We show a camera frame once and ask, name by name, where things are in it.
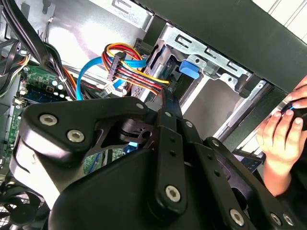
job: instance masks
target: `fan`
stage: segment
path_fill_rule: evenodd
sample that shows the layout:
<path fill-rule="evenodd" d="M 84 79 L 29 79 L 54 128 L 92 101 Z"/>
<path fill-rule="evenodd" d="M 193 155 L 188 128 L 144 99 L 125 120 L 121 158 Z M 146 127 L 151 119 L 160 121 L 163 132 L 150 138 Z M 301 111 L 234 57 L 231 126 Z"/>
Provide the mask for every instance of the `fan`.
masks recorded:
<path fill-rule="evenodd" d="M 41 229 L 50 211 L 46 203 L 40 206 L 41 199 L 38 194 L 29 188 L 3 184 L 5 182 L 0 186 L 0 206 L 7 212 L 0 212 L 0 219 L 9 217 L 9 222 L 0 227 L 0 230 Z M 25 204 L 23 200 L 28 200 L 29 203 Z"/>

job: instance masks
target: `metal screw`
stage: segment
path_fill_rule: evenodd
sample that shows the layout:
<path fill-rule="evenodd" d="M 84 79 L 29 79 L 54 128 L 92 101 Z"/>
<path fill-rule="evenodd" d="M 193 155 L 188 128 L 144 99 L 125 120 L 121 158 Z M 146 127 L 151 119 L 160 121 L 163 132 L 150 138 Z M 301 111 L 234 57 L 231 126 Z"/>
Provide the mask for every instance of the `metal screw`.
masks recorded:
<path fill-rule="evenodd" d="M 169 185 L 165 189 L 166 196 L 173 202 L 179 202 L 180 200 L 180 192 L 178 189 L 172 185 Z"/>
<path fill-rule="evenodd" d="M 276 224 L 278 224 L 279 226 L 281 226 L 282 225 L 282 222 L 280 221 L 280 219 L 278 218 L 278 216 L 276 216 L 274 213 L 272 213 L 271 212 L 271 217 L 272 217 L 272 219 L 274 220 L 274 222 L 276 223 Z"/>
<path fill-rule="evenodd" d="M 193 127 L 193 124 L 190 121 L 186 121 L 186 125 L 189 126 L 190 128 Z"/>
<path fill-rule="evenodd" d="M 136 106 L 139 107 L 140 109 L 144 108 L 144 106 L 142 104 L 139 104 L 139 103 L 137 103 Z"/>
<path fill-rule="evenodd" d="M 165 112 L 165 114 L 169 117 L 172 117 L 172 115 L 169 112 Z"/>
<path fill-rule="evenodd" d="M 79 130 L 73 129 L 67 133 L 67 138 L 71 142 L 80 143 L 84 141 L 84 134 Z"/>
<path fill-rule="evenodd" d="M 217 142 L 216 140 L 212 140 L 212 143 L 213 143 L 216 147 L 219 147 L 219 146 L 220 146 L 219 142 Z"/>
<path fill-rule="evenodd" d="M 51 114 L 41 115 L 39 121 L 46 126 L 54 126 L 58 122 L 57 118 Z"/>
<path fill-rule="evenodd" d="M 287 223 L 289 225 L 294 226 L 293 221 L 291 220 L 291 218 L 287 214 L 283 213 L 283 218 L 285 219 L 285 221 L 287 221 Z"/>
<path fill-rule="evenodd" d="M 239 226 L 244 225 L 244 219 L 243 219 L 242 215 L 237 210 L 231 209 L 230 210 L 230 216 L 237 225 L 239 225 Z"/>

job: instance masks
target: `black mounting arm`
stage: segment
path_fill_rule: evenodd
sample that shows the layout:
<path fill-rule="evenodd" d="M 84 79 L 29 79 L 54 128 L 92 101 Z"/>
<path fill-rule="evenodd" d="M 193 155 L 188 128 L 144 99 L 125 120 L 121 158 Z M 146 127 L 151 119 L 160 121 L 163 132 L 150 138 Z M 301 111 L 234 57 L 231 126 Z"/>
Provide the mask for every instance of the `black mounting arm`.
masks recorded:
<path fill-rule="evenodd" d="M 25 110 L 10 168 L 19 180 L 20 170 L 32 176 L 34 190 L 57 188 L 53 199 L 42 194 L 52 207 L 49 229 L 303 229 L 219 140 L 201 140 L 176 97 L 159 96 L 158 111 L 133 97 Z M 139 149 L 76 176 L 86 156 L 129 141 Z M 37 172 L 45 184 L 33 182 Z"/>

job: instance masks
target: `finger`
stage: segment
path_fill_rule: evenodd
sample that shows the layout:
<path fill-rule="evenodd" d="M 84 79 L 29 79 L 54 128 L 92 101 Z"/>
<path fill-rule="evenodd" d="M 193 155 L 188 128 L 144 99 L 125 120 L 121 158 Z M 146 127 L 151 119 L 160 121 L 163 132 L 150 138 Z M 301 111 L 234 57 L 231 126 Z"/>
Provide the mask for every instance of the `finger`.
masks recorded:
<path fill-rule="evenodd" d="M 300 137 L 302 134 L 303 119 L 297 117 L 292 123 L 292 127 L 287 137 L 286 147 L 285 147 L 285 157 L 288 159 L 295 158 L 298 156 L 300 150 Z"/>
<path fill-rule="evenodd" d="M 302 99 L 297 102 L 294 102 L 292 105 L 295 109 L 307 108 L 307 99 Z"/>
<path fill-rule="evenodd" d="M 263 132 L 264 132 L 264 129 L 268 123 L 268 119 L 266 119 L 265 121 L 263 121 L 260 126 L 259 126 L 259 129 L 257 131 L 257 135 L 256 135 L 256 139 L 257 139 L 257 142 L 259 145 L 263 145 L 263 138 L 262 138 L 262 135 L 263 135 Z"/>
<path fill-rule="evenodd" d="M 273 146 L 273 136 L 280 117 L 281 113 L 278 111 L 269 119 L 262 135 L 264 145 Z"/>
<path fill-rule="evenodd" d="M 284 151 L 286 135 L 290 127 L 291 120 L 293 118 L 294 112 L 292 110 L 287 110 L 276 127 L 273 139 L 273 148 L 279 151 Z"/>
<path fill-rule="evenodd" d="M 301 88 L 291 92 L 287 97 L 286 100 L 288 101 L 295 101 L 298 99 L 302 99 L 307 97 L 307 85 L 302 86 Z"/>
<path fill-rule="evenodd" d="M 294 88 L 295 90 L 307 85 L 307 75 L 299 82 L 299 84 Z"/>

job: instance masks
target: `hand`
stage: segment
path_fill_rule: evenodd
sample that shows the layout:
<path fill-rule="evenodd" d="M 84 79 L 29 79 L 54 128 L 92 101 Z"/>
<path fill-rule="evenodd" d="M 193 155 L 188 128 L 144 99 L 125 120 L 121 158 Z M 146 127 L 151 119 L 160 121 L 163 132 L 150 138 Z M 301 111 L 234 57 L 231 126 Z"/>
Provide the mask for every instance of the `hand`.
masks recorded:
<path fill-rule="evenodd" d="M 307 132 L 302 132 L 302 118 L 296 118 L 290 125 L 293 115 L 292 110 L 287 110 L 281 118 L 281 113 L 276 112 L 260 125 L 257 133 L 258 144 L 266 154 L 266 163 L 280 176 L 290 173 L 307 138 Z"/>
<path fill-rule="evenodd" d="M 287 98 L 288 101 L 296 101 L 293 107 L 296 109 L 307 108 L 307 76 L 294 88 Z"/>

